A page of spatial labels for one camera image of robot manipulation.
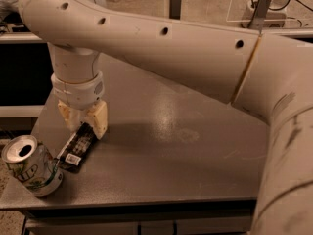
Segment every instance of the gray table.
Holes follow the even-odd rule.
[[[29,223],[70,217],[72,225],[87,216],[89,224],[250,218],[267,126],[157,75],[105,55],[101,62],[106,136],[80,172],[65,172],[61,187],[48,197],[36,198],[10,179],[0,210],[22,212]],[[70,136],[56,105],[51,94],[32,132],[55,156]]]

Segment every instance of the soda can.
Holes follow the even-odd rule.
[[[55,191],[63,179],[56,160],[34,136],[11,140],[2,150],[2,160],[10,174],[33,195],[42,197]]]

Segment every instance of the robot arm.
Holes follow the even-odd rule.
[[[114,12],[96,0],[20,0],[20,14],[50,43],[54,87],[63,107],[70,107],[64,114],[69,121],[70,111],[85,114],[101,102],[96,63],[102,52],[269,123],[252,234],[286,234],[291,228],[294,234],[310,234],[313,214],[305,200],[313,194],[312,45],[246,29]],[[105,110],[94,112],[95,122],[106,119]],[[302,230],[289,225],[294,215],[288,206],[305,217]]]

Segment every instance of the floor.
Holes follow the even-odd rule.
[[[219,24],[239,26],[241,15],[248,0],[182,0],[181,20],[201,22],[204,24]],[[313,7],[312,0],[301,0]],[[169,0],[107,0],[107,7],[143,15],[156,17],[169,16]],[[290,26],[310,26],[313,14],[303,6],[291,0],[289,5]],[[6,141],[0,142],[0,150]],[[9,179],[8,172],[0,160],[0,196]],[[18,212],[0,211],[0,233],[6,235],[20,235],[22,232],[23,216]]]

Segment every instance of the table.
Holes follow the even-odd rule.
[[[108,133],[47,197],[10,179],[0,210],[22,212],[35,234],[249,230],[267,126],[155,74],[100,60]],[[32,131],[54,156],[70,137],[56,105],[52,93]]]

